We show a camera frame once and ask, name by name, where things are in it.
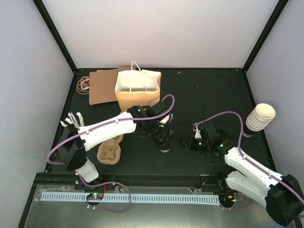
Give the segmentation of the yellow paper takeout bag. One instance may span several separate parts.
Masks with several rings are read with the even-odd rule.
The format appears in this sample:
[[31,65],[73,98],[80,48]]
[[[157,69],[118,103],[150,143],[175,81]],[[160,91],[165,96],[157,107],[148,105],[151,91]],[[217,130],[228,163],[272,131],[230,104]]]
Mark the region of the yellow paper takeout bag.
[[132,62],[130,67],[118,72],[115,95],[122,112],[128,108],[153,106],[160,101],[161,72],[145,70]]

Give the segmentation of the cardboard cup carrier stack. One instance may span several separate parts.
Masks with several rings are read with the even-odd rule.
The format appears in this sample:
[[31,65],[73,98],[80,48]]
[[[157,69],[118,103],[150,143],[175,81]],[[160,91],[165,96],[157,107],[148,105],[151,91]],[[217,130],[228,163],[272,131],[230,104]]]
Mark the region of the cardboard cup carrier stack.
[[121,156],[121,147],[119,143],[123,140],[123,136],[124,135],[116,136],[100,144],[97,152],[97,159],[100,163],[115,165],[119,162]]

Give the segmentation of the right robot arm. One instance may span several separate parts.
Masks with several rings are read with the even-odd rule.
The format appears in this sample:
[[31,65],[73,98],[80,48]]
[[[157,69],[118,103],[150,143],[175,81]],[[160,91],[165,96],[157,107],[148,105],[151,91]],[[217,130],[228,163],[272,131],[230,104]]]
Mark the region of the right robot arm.
[[223,160],[230,173],[223,172],[216,179],[217,188],[244,193],[262,205],[277,224],[286,227],[303,212],[304,194],[298,180],[291,174],[277,173],[248,156],[226,130],[205,122],[194,126],[180,143],[186,150],[209,155],[213,162]]

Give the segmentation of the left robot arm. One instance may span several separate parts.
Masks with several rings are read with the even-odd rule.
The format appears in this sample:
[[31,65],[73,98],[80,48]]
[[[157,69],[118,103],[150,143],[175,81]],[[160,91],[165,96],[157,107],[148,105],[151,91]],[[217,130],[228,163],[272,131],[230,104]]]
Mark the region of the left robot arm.
[[173,135],[173,131],[168,128],[173,119],[172,108],[159,101],[153,106],[132,106],[118,116],[96,124],[79,127],[69,124],[56,148],[63,160],[62,164],[67,171],[79,174],[90,189],[98,189],[102,178],[87,157],[87,152],[97,145],[110,145],[114,149],[105,154],[105,159],[118,159],[121,137],[136,131],[148,134],[161,152],[168,152]]

